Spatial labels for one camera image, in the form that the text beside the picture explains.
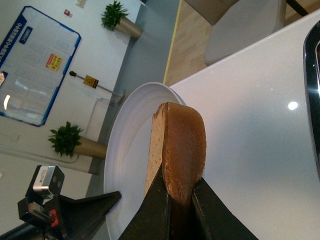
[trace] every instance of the white plate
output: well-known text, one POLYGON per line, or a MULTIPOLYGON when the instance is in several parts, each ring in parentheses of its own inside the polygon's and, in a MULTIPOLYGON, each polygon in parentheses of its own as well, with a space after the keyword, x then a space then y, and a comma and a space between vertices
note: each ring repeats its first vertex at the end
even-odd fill
POLYGON ((117 240, 137 213, 145 191, 152 116, 165 102, 185 105, 169 87, 150 82, 137 88, 120 109, 109 139, 104 166, 104 192, 121 192, 106 215, 111 240, 117 240))

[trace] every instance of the wooden floor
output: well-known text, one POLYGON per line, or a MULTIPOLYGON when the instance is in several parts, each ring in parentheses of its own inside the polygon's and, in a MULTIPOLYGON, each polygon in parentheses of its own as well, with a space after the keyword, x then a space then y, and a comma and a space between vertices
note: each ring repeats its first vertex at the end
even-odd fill
MULTIPOLYGON (((298 0, 309 12, 320 8, 320 0, 298 0)), ((286 6, 285 24, 301 18, 290 6, 286 6)), ((171 86, 206 68, 204 52, 211 32, 210 24, 180 0, 176 29, 171 44, 164 82, 171 86)))

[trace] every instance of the cake slice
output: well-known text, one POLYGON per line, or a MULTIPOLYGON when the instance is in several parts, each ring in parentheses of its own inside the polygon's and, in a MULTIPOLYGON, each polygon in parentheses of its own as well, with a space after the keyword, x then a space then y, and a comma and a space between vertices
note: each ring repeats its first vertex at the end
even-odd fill
POLYGON ((159 167, 172 198, 171 237, 188 239, 191 196, 206 161, 206 133, 201 115, 173 102, 159 106, 152 118, 145 192, 159 167))

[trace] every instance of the white countertop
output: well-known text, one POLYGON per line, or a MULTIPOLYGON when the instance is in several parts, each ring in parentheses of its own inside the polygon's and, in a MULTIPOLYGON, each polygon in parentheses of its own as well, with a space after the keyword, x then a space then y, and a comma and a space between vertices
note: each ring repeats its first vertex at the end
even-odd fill
POLYGON ((261 240, 320 239, 303 62, 318 21, 320 11, 171 87, 203 117, 204 179, 261 240))

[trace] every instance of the green plant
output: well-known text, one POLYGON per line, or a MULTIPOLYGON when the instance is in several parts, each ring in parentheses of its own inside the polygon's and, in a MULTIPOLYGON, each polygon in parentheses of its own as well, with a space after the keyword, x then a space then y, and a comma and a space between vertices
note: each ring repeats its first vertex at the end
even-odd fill
POLYGON ((53 135, 48 139, 53 143, 52 147, 57 154, 74 155, 75 146, 81 145, 79 133, 82 131, 78 125, 71 126, 70 122, 66 122, 65 126, 59 127, 58 130, 51 129, 53 135))
POLYGON ((113 31, 116 25, 120 23, 120 19, 128 15, 126 11, 127 9, 123 8, 120 2, 115 0, 113 4, 110 3, 105 7, 105 11, 101 15, 102 25, 113 31))

